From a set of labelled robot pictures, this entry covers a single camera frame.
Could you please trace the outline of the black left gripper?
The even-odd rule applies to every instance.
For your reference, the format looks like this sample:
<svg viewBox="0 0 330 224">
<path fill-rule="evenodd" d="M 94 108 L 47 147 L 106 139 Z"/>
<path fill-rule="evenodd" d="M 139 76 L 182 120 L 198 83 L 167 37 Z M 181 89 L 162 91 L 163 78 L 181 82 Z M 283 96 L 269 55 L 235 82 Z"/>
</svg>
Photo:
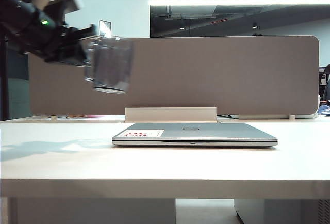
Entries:
<svg viewBox="0 0 330 224">
<path fill-rule="evenodd" d="M 81 40 L 96 35 L 96 26 L 91 24 L 84 29 L 62 26 L 55 33 L 50 43 L 43 48 L 41 57 L 47 63 L 61 63 L 74 66 L 85 66 L 87 56 Z"/>
</svg>

